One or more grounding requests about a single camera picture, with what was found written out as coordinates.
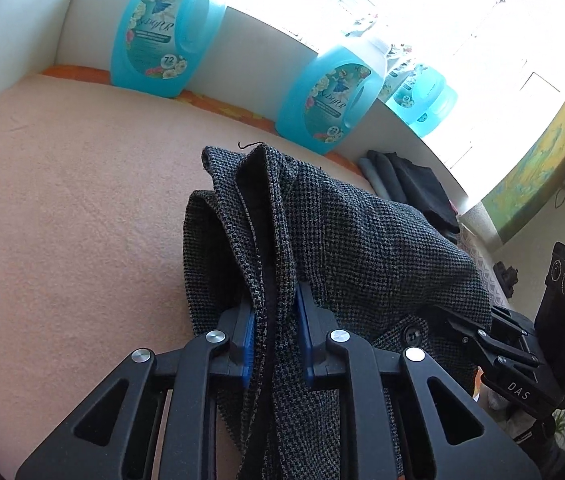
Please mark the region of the folded dark clothes stack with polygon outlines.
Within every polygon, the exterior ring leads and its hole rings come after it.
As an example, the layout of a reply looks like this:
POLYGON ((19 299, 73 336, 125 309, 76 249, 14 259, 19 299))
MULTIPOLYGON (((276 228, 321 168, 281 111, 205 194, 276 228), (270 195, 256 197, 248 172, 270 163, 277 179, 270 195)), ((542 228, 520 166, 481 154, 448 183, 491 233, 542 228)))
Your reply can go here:
POLYGON ((412 206, 447 240, 457 242, 457 211, 431 168, 374 150, 358 159, 358 168, 383 200, 412 206))

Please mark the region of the blue detergent bottle right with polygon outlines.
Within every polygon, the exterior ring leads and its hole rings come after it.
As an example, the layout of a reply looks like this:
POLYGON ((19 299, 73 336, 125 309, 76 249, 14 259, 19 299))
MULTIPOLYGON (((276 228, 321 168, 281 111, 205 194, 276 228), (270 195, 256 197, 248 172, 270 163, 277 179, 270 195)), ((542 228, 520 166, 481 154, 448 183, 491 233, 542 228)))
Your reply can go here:
POLYGON ((279 136, 325 155, 348 136, 377 101, 389 46, 347 38, 320 53, 285 97, 275 122, 279 136))

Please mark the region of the wall map poster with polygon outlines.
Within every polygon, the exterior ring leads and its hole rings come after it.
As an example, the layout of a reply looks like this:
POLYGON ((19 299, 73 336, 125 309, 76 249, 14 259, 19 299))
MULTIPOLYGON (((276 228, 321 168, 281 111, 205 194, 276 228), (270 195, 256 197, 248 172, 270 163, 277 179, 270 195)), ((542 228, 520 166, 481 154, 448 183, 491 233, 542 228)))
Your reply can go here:
POLYGON ((489 192, 481 206, 485 226, 475 232, 488 249, 507 244, 565 181, 565 101, 545 132, 489 192))

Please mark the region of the blue detergent bottle left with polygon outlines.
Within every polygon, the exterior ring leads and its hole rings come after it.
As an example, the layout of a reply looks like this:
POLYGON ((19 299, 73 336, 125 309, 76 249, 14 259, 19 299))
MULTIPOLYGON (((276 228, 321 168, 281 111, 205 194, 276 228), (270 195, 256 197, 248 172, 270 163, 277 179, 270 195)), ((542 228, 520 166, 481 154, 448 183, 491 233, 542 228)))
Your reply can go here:
POLYGON ((113 42, 115 87, 175 98, 220 31, 225 0, 130 0, 113 42))

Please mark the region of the blue detergent bottle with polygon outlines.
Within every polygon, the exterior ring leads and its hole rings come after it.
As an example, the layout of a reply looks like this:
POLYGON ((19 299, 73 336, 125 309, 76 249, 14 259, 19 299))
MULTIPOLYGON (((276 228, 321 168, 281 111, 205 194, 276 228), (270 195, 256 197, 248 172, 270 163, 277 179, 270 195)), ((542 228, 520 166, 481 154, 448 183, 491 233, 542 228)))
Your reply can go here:
POLYGON ((175 98, 220 31, 225 0, 130 0, 113 42, 115 87, 175 98))
POLYGON ((320 53, 285 97, 275 122, 279 136, 325 155, 348 136, 377 101, 389 46, 347 38, 320 53))

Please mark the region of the blue bottle behind glass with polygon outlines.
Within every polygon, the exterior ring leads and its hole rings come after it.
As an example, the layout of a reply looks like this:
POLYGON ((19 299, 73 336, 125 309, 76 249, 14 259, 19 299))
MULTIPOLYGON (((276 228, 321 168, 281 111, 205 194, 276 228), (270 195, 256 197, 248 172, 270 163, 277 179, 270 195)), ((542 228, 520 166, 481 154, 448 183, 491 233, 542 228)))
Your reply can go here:
POLYGON ((457 103, 457 92, 435 68, 417 64, 385 104, 418 138, 432 133, 457 103))

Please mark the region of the pink towel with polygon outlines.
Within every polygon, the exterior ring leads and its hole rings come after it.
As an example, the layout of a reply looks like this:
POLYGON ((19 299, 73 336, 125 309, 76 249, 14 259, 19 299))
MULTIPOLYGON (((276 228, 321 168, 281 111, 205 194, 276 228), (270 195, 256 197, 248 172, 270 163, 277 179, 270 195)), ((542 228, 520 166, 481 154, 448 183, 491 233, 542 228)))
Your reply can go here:
POLYGON ((45 75, 0 93, 0 474, 133 350, 186 344, 183 222, 201 154, 264 142, 356 172, 190 104, 45 75))

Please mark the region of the grey houndstooth pants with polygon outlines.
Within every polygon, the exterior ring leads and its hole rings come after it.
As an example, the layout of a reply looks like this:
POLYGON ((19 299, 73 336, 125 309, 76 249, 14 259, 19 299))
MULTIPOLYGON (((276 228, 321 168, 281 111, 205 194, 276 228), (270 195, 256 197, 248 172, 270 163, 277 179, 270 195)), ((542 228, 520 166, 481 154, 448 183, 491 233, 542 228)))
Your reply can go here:
POLYGON ((475 366, 458 344, 431 333, 420 310, 455 311, 482 326, 491 305, 472 259, 412 207, 335 180, 262 144, 248 154, 209 146, 209 191, 190 195, 184 275, 194 333, 249 300, 255 313, 250 386, 218 406, 241 453, 242 479, 335 479, 339 397, 308 389, 299 364, 296 285, 373 346, 421 344, 467 391, 475 366))

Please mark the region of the orange floral sheet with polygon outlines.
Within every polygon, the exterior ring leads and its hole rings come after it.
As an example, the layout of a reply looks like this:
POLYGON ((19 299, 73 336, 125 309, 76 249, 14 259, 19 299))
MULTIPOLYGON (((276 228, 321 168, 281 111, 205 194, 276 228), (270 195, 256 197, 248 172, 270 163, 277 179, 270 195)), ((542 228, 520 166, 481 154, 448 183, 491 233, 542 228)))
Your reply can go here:
POLYGON ((243 107, 228 104, 202 93, 190 90, 184 90, 176 98, 159 98, 158 96, 149 96, 134 90, 115 89, 111 84, 110 73, 107 70, 98 70, 98 68, 58 64, 45 68, 40 72, 40 76, 59 79, 62 81, 74 81, 80 84, 94 84, 101 88, 107 88, 110 93, 116 93, 119 96, 125 96, 127 100, 133 96, 136 101, 152 101, 160 102, 164 105, 171 106, 177 104, 180 107, 188 107, 191 110, 211 114, 215 118, 226 119, 227 122, 240 126, 248 132, 247 141, 238 141, 238 150, 246 152, 249 148, 258 142, 263 142, 278 148, 281 152, 295 156, 296 158, 312 162, 317 166, 325 166, 327 162, 335 165, 337 168, 352 174, 358 179, 363 177, 361 171, 355 166, 354 162, 350 162, 342 155, 315 155, 311 154, 307 148, 299 148, 290 141, 284 140, 275 131, 274 123, 262 115, 258 115, 243 107))

